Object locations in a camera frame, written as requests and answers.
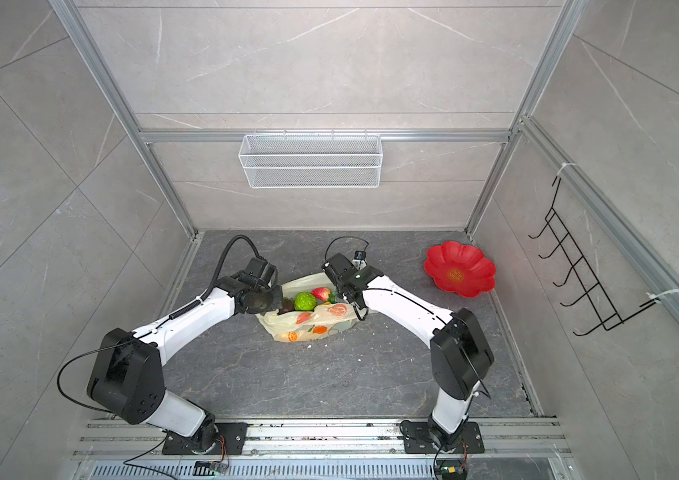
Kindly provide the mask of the cream plastic bag fruit print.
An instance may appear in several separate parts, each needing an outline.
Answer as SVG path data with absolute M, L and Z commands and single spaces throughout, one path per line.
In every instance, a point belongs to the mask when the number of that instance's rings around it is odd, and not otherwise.
M 296 311 L 293 301 L 300 292 L 326 287 L 333 293 L 331 302 L 320 302 L 313 311 Z M 315 273 L 286 282 L 282 286 L 283 304 L 279 310 L 256 314 L 260 325 L 278 342 L 299 342 L 327 338 L 343 333 L 359 323 L 359 316 L 336 294 L 324 273 Z

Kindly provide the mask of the red flower-shaped plastic bowl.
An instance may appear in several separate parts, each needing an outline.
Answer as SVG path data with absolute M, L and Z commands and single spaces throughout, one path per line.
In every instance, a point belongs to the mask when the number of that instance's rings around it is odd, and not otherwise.
M 435 285 L 464 298 L 475 298 L 495 289 L 497 268 L 479 248 L 447 241 L 427 250 L 423 263 Z

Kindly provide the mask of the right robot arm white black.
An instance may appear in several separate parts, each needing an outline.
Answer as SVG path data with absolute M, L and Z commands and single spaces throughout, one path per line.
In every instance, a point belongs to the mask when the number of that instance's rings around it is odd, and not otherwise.
M 467 439 L 469 410 L 489 394 L 485 377 L 493 350 L 473 312 L 451 311 L 404 290 L 373 266 L 343 254 L 325 260 L 323 272 L 356 314 L 379 312 L 409 330 L 429 348 L 431 373 L 439 386 L 427 420 L 427 439 L 438 452 L 451 452 Z

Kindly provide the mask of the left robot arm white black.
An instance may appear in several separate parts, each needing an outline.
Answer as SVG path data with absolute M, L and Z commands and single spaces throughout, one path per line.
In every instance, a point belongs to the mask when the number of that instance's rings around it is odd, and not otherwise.
M 239 271 L 185 304 L 132 331 L 108 332 L 96 354 L 86 388 L 88 397 L 131 425 L 147 424 L 189 440 L 199 450 L 216 436 L 215 417 L 203 407 L 170 392 L 163 367 L 211 327 L 237 314 L 280 307 L 277 270 Z

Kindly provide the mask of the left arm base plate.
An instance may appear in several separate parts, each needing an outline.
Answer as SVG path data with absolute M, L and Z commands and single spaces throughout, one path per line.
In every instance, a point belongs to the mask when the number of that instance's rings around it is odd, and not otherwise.
M 182 437 L 167 432 L 162 446 L 163 455 L 240 455 L 243 450 L 248 424 L 222 422 L 204 424 L 192 437 Z

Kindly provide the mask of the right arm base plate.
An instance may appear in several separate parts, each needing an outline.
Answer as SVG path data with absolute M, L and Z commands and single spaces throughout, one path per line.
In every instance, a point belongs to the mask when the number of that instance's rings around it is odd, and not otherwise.
M 399 423 L 406 454 L 483 454 L 485 444 L 479 424 L 463 421 L 455 433 L 447 433 L 434 421 L 403 420 Z

